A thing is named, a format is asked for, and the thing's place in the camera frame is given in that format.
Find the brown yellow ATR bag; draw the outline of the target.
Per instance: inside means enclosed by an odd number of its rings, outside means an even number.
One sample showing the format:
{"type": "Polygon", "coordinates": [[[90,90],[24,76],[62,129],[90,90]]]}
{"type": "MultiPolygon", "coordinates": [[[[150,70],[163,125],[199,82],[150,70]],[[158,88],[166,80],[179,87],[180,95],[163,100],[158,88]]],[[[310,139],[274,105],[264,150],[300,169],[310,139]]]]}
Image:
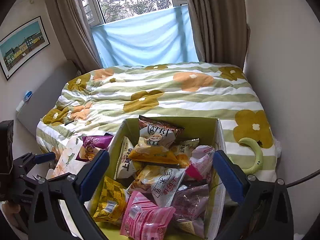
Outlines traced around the brown yellow ATR bag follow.
{"type": "Polygon", "coordinates": [[[184,128],[142,115],[139,116],[138,122],[138,143],[131,150],[128,158],[146,163],[178,165],[179,161],[170,150],[170,146],[184,128]]]}

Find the beige curtain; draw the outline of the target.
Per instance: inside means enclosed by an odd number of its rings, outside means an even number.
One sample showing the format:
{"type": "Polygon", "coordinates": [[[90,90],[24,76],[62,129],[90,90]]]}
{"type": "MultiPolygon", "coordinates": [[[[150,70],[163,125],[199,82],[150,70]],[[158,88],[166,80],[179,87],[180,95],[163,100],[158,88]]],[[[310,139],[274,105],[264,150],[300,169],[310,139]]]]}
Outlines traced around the beige curtain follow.
{"type": "Polygon", "coordinates": [[[245,0],[188,0],[188,10],[199,61],[243,68],[250,35],[245,0]]]}
{"type": "Polygon", "coordinates": [[[87,73],[102,68],[81,0],[44,0],[67,60],[87,73]]]}

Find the yellow checkered snack bag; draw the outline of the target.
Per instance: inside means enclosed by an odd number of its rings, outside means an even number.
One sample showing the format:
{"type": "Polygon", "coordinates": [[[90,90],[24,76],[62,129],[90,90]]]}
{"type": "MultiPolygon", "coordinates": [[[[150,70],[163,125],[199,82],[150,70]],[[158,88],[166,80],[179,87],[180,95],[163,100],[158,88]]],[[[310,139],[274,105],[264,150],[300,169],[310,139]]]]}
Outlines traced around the yellow checkered snack bag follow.
{"type": "Polygon", "coordinates": [[[130,194],[123,185],[105,176],[93,220],[120,226],[129,197],[130,194]]]}

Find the green neck fan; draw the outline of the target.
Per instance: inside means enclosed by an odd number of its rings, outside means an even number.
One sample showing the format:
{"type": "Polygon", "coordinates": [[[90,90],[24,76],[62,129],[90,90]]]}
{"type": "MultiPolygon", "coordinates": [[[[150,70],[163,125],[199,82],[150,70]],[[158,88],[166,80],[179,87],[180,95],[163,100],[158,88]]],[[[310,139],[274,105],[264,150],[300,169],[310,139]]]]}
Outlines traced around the green neck fan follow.
{"type": "Polygon", "coordinates": [[[225,142],[228,158],[238,165],[246,175],[263,169],[263,150],[256,140],[241,138],[238,142],[225,142]]]}

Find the green cardboard box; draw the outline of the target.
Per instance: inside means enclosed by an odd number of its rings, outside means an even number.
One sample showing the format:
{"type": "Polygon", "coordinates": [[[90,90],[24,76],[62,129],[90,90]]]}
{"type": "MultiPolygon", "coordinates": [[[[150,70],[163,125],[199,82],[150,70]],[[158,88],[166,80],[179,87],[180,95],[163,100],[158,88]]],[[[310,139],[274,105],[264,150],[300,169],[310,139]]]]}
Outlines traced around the green cardboard box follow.
{"type": "MultiPolygon", "coordinates": [[[[192,117],[192,116],[159,116],[150,117],[153,120],[168,122],[174,126],[183,127],[184,130],[177,137],[178,140],[200,139],[200,145],[211,145],[215,150],[226,150],[223,138],[223,130],[221,122],[217,118],[192,117]]],[[[133,144],[138,142],[139,138],[139,122],[138,118],[127,118],[119,126],[113,141],[109,147],[110,164],[104,176],[114,179],[116,173],[117,161],[120,155],[123,137],[128,137],[133,144]]],[[[217,236],[223,206],[225,201],[226,189],[222,184],[217,172],[212,169],[212,175],[209,189],[209,204],[206,209],[204,219],[204,239],[214,239],[217,236]]],[[[128,187],[133,179],[124,179],[120,183],[128,187]]],[[[91,200],[88,202],[88,211],[90,215],[94,215],[101,190],[103,188],[104,179],[102,178],[97,186],[91,200]]],[[[97,223],[99,228],[108,239],[129,239],[120,235],[120,227],[110,223],[97,223]]],[[[197,236],[168,226],[164,239],[201,239],[197,236]]]]}

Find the orange chip bag in box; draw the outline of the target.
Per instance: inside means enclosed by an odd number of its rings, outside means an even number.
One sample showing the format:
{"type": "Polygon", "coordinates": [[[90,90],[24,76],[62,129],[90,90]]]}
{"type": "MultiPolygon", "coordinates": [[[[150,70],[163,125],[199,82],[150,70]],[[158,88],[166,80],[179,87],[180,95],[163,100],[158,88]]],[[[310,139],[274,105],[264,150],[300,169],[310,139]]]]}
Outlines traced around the orange chip bag in box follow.
{"type": "Polygon", "coordinates": [[[174,153],[176,159],[178,160],[178,165],[180,168],[186,168],[189,166],[192,152],[198,146],[199,142],[199,138],[196,138],[175,142],[171,146],[170,150],[174,153]]]}

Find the pink striped snack bag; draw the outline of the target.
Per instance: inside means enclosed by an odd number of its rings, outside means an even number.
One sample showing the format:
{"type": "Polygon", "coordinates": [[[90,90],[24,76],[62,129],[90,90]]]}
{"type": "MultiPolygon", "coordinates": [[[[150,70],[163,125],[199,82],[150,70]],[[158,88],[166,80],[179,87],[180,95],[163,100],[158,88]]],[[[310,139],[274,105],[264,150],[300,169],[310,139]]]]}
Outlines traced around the pink striped snack bag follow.
{"type": "Polygon", "coordinates": [[[120,234],[137,240],[163,240],[176,209],[159,207],[138,191],[131,193],[120,234]]]}

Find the grey upholstered headboard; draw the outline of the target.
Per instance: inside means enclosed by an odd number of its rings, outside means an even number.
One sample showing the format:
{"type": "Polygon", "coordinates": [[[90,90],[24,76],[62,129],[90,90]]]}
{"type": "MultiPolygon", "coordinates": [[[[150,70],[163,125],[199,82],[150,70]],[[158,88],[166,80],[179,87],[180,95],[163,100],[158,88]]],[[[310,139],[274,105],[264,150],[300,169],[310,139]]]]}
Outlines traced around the grey upholstered headboard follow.
{"type": "Polygon", "coordinates": [[[26,102],[21,101],[16,108],[16,119],[33,135],[37,124],[55,105],[65,84],[76,77],[78,69],[68,60],[57,67],[33,92],[26,102]]]}

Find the framed townscape picture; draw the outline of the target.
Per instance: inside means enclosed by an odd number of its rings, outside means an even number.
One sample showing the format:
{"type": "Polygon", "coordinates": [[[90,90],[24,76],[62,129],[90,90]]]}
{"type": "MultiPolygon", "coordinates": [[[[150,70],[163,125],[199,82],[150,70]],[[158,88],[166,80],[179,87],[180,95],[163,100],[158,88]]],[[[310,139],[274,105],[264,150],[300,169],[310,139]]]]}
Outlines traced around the framed townscape picture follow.
{"type": "Polygon", "coordinates": [[[9,80],[29,59],[50,45],[41,16],[29,20],[1,40],[1,69],[9,80]]]}

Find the white Oishi bag in box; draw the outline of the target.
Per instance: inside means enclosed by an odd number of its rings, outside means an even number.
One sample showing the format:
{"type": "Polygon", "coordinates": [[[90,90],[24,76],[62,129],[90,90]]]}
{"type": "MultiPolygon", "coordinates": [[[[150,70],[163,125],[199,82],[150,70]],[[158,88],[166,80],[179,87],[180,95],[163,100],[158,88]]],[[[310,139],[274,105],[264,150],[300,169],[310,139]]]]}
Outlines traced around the white Oishi bag in box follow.
{"type": "Polygon", "coordinates": [[[130,177],[136,178],[142,169],[144,164],[140,161],[134,161],[129,158],[129,154],[133,150],[133,145],[128,137],[123,137],[121,144],[120,156],[117,161],[116,172],[114,179],[127,179],[130,177]]]}

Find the floral striped quilt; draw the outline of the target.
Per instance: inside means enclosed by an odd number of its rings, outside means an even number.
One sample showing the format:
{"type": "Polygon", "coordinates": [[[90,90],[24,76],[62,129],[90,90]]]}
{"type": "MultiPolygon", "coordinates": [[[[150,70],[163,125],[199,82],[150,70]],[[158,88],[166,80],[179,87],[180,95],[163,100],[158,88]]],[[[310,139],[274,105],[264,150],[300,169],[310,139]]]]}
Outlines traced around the floral striped quilt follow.
{"type": "Polygon", "coordinates": [[[93,70],[68,81],[55,106],[40,119],[36,141],[60,155],[75,135],[116,133],[139,115],[218,118],[225,142],[248,137],[263,150],[257,177],[274,181],[277,150],[263,106],[234,65],[190,62],[93,70]]]}

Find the grey corn snack bag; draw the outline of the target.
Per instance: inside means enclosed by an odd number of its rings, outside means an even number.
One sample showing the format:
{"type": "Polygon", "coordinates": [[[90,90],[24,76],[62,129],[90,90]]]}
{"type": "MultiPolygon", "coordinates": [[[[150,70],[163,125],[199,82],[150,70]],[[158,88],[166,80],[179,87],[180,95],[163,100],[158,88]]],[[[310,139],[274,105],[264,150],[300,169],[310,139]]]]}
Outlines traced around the grey corn snack bag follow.
{"type": "Polygon", "coordinates": [[[146,165],[127,190],[152,194],[159,207],[169,207],[183,178],[185,168],[146,165]]]}

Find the mauve red snack bag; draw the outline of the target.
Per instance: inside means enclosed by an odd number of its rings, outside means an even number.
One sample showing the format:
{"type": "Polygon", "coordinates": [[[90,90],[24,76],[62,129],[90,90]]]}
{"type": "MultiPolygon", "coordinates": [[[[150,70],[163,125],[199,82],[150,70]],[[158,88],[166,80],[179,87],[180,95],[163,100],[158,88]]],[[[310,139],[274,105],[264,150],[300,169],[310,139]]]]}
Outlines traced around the mauve red snack bag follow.
{"type": "Polygon", "coordinates": [[[176,209],[173,224],[176,228],[204,238],[204,217],[209,202],[208,184],[181,187],[171,203],[176,209]]]}

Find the purple chip bag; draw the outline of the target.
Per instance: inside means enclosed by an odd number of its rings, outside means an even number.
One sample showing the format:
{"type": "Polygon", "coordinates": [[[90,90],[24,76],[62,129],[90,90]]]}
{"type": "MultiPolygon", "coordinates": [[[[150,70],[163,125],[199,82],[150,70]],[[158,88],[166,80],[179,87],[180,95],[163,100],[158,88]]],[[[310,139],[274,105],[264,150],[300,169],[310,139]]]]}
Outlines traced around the purple chip bag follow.
{"type": "Polygon", "coordinates": [[[107,150],[113,140],[113,135],[105,133],[105,135],[82,136],[82,146],[76,156],[78,161],[92,161],[100,150],[107,150]]]}

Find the white blue tube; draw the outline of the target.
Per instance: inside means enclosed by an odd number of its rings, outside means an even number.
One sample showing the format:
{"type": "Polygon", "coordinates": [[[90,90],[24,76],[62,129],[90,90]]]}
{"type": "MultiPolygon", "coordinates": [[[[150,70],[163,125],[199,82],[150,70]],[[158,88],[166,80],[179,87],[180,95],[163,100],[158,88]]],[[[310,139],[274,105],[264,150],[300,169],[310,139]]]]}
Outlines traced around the white blue tube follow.
{"type": "Polygon", "coordinates": [[[32,97],[32,95],[33,95],[33,92],[31,90],[29,90],[25,93],[23,99],[20,101],[20,103],[16,107],[17,113],[22,109],[22,107],[25,105],[25,103],[29,101],[29,99],[32,97]]]}

